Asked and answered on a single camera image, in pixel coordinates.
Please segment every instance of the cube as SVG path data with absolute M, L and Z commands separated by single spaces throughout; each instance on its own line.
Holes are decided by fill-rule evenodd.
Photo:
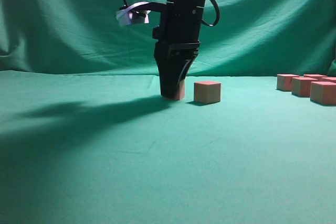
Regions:
M 336 83 L 336 77 L 323 77 L 321 81 L 330 81 Z
M 314 79 L 318 79 L 319 81 L 321 81 L 322 78 L 327 77 L 327 76 L 324 76 L 322 74 L 304 74 L 303 77 L 314 78 Z
M 215 103 L 221 101 L 222 84 L 216 81 L 198 81 L 194 83 L 194 102 Z
M 296 74 L 278 74 L 277 89 L 282 91 L 292 90 L 292 78 L 300 77 Z
M 313 81 L 310 100 L 323 105 L 336 105 L 336 83 L 330 81 Z
M 298 97 L 310 97 L 310 86 L 313 81 L 318 81 L 309 77 L 294 77 L 292 79 L 292 94 Z
M 185 96 L 185 84 L 184 84 L 184 80 L 182 80 L 179 82 L 177 93 L 172 100 L 175 100 L 175 101 L 182 100 L 184 96 Z

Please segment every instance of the green table surface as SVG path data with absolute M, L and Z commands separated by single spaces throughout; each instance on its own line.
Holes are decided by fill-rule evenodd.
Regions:
M 199 106 L 193 82 L 220 81 Z M 0 72 L 0 222 L 336 223 L 336 107 L 275 77 Z

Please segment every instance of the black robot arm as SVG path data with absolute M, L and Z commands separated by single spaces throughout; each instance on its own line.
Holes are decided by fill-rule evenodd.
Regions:
M 219 21 L 219 8 L 210 0 L 216 10 L 212 25 L 205 22 L 203 11 L 205 0 L 167 0 L 166 4 L 140 2 L 124 6 L 117 12 L 121 25 L 148 23 L 149 11 L 160 12 L 160 24 L 153 29 L 152 37 L 157 39 L 154 58 L 159 70 L 161 95 L 175 99 L 181 83 L 198 55 L 201 24 L 215 26 Z

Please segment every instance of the pink cube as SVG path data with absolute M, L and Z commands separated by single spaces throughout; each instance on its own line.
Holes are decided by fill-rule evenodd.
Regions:
M 330 81 L 313 81 L 310 100 L 323 105 L 336 105 L 336 83 Z
M 277 89 L 282 91 L 292 90 L 292 78 L 300 77 L 296 74 L 278 74 Z
M 179 82 L 179 85 L 178 85 L 178 91 L 175 95 L 175 97 L 173 98 L 173 100 L 182 100 L 185 96 L 185 84 L 184 84 L 184 80 L 180 81 Z
M 318 79 L 319 81 L 321 81 L 322 78 L 327 77 L 327 76 L 324 76 L 322 74 L 304 74 L 303 77 L 314 78 L 314 79 Z
M 330 81 L 336 83 L 336 77 L 323 77 L 321 81 Z
M 215 103 L 221 101 L 222 84 L 216 81 L 198 81 L 194 83 L 194 102 Z
M 299 97 L 310 97 L 310 86 L 313 81 L 318 81 L 309 77 L 294 77 L 292 79 L 292 94 Z

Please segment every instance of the green curtain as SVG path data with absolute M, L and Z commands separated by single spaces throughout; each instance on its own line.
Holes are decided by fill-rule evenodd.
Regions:
M 128 0 L 165 2 L 165 0 Z M 217 0 L 189 75 L 336 74 L 335 0 Z M 150 24 L 119 27 L 122 0 L 0 0 L 0 70 L 157 74 Z M 215 12 L 206 2 L 204 18 Z

